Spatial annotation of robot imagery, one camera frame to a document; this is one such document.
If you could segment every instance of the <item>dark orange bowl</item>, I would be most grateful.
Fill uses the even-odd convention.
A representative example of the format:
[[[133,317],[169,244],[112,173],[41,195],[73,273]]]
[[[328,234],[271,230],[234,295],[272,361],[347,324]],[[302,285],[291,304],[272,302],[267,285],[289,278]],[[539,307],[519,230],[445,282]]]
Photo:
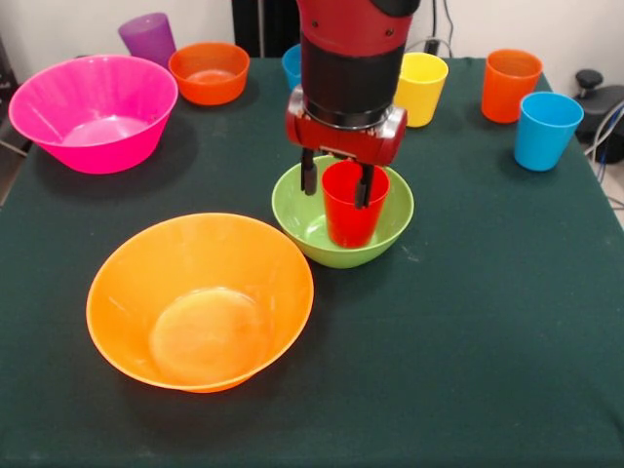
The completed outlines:
[[[245,90],[250,56],[234,44],[202,42],[175,52],[169,69],[186,99],[200,105],[220,105]]]

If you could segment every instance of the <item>white wall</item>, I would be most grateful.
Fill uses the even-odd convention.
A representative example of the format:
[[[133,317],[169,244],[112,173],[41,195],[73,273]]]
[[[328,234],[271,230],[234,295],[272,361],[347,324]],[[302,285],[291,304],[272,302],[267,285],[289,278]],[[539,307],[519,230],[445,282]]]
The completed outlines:
[[[438,5],[438,35],[447,38],[442,0]],[[605,83],[624,84],[624,0],[448,0],[448,8],[456,57],[527,50],[541,58],[555,91],[569,95],[581,68],[598,69]],[[430,34],[431,0],[421,0],[409,44]]]
[[[167,13],[178,46],[233,41],[236,0],[0,0],[0,34],[23,81],[82,54],[127,51],[117,27],[155,11]],[[442,0],[438,34],[447,37]],[[606,83],[624,83],[624,0],[448,0],[457,57],[520,48],[537,54],[556,91],[573,94],[574,73],[594,67]],[[421,0],[409,42],[431,33],[431,0]]]
[[[127,54],[117,28],[164,12],[178,47],[234,41],[231,0],[0,0],[0,34],[23,81],[59,61],[88,54]]]

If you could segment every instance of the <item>red cup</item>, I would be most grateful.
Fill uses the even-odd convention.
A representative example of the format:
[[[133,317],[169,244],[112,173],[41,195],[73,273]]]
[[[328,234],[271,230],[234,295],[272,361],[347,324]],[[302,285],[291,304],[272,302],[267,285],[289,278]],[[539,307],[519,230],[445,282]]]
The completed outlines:
[[[366,208],[355,208],[356,187],[362,177],[362,166],[342,161],[323,173],[323,199],[330,239],[341,247],[365,246],[374,233],[390,180],[383,169],[374,167],[370,201]]]

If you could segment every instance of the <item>cup rim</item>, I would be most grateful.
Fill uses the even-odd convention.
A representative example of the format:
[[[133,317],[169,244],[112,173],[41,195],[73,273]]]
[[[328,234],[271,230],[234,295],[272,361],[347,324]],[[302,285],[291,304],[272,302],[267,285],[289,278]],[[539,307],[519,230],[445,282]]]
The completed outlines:
[[[570,122],[569,124],[549,124],[548,122],[544,122],[542,120],[536,119],[535,117],[530,115],[525,110],[525,103],[528,99],[535,98],[535,97],[539,98],[540,96],[545,96],[545,95],[554,96],[558,99],[570,102],[577,110],[580,111],[579,112],[580,116],[577,119]],[[536,124],[543,125],[544,127],[550,127],[553,129],[567,129],[570,127],[576,127],[578,124],[581,123],[581,121],[583,120],[583,117],[585,117],[585,111],[583,110],[583,107],[581,106],[581,104],[576,102],[576,100],[572,99],[570,96],[566,96],[561,93],[554,93],[552,91],[537,91],[534,93],[529,93],[528,95],[523,97],[522,100],[520,101],[520,109],[521,109],[522,115],[526,116],[531,121],[535,122]]]
[[[441,63],[444,66],[445,72],[440,78],[436,78],[435,80],[413,80],[411,78],[408,78],[403,74],[403,60],[406,56],[423,57],[432,61],[436,61],[437,63]],[[435,83],[440,83],[441,81],[446,80],[447,76],[449,76],[449,64],[446,63],[446,61],[442,58],[439,58],[438,56],[432,56],[431,54],[427,54],[425,52],[408,52],[406,54],[403,54],[403,57],[401,59],[401,68],[402,70],[399,73],[399,79],[407,83],[413,83],[414,85],[433,85]]]
[[[119,32],[120,35],[126,35],[126,34],[137,34],[137,33],[141,33],[144,31],[148,31],[151,28],[143,28],[141,30],[136,29],[138,26],[144,25],[145,20],[147,19],[154,19],[158,21],[158,22],[156,21],[154,22],[153,27],[160,26],[161,24],[165,22],[169,22],[169,19],[167,18],[167,14],[163,12],[148,13],[146,15],[141,15],[139,17],[128,19],[126,22],[124,22],[121,26],[117,28],[117,32]]]
[[[537,72],[532,73],[530,75],[517,76],[517,75],[510,75],[508,73],[503,73],[502,71],[496,69],[496,67],[494,67],[491,64],[490,60],[491,60],[492,56],[494,56],[495,54],[509,53],[509,52],[520,53],[520,54],[525,55],[528,58],[536,60],[537,63],[539,63],[539,69],[537,70]],[[492,52],[490,52],[487,55],[486,66],[487,66],[487,68],[489,68],[490,71],[492,71],[496,75],[504,76],[505,78],[512,79],[512,80],[534,79],[536,77],[539,77],[539,75],[541,75],[542,71],[544,71],[544,63],[542,63],[542,60],[540,60],[539,57],[536,56],[535,54],[532,54],[532,53],[527,52],[527,51],[523,51],[522,49],[497,49],[495,51],[492,51]]]
[[[325,184],[324,184],[324,180],[325,180],[325,176],[328,173],[328,171],[335,167],[335,166],[339,166],[341,164],[344,163],[352,163],[352,164],[358,164],[355,161],[351,161],[351,160],[345,160],[345,161],[338,161],[337,163],[333,163],[332,165],[328,166],[324,171],[323,171],[323,175],[321,176],[321,187],[323,189],[323,193],[325,195],[327,195],[328,197],[330,197],[332,200],[335,200],[337,203],[339,203],[340,205],[344,205],[344,206],[352,206],[353,203],[351,202],[345,202],[344,200],[341,200],[339,198],[337,198],[336,196],[334,196],[333,194],[331,194],[326,188],[325,188]],[[369,206],[372,205],[373,203],[378,203],[380,201],[383,201],[387,196],[388,196],[388,192],[390,192],[390,177],[388,176],[388,174],[383,170],[383,168],[379,167],[379,166],[373,166],[373,170],[374,170],[374,175],[373,177],[377,176],[379,173],[383,173],[383,178],[385,180],[385,189],[383,190],[383,193],[381,193],[378,197],[375,198],[371,198],[369,199]]]

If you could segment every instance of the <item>black knob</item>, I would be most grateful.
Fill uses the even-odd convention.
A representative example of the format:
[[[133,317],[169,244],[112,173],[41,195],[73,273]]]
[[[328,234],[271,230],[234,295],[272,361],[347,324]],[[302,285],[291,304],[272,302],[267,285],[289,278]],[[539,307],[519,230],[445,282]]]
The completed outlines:
[[[583,90],[590,91],[603,82],[603,75],[596,70],[584,69],[576,73],[576,81]]]

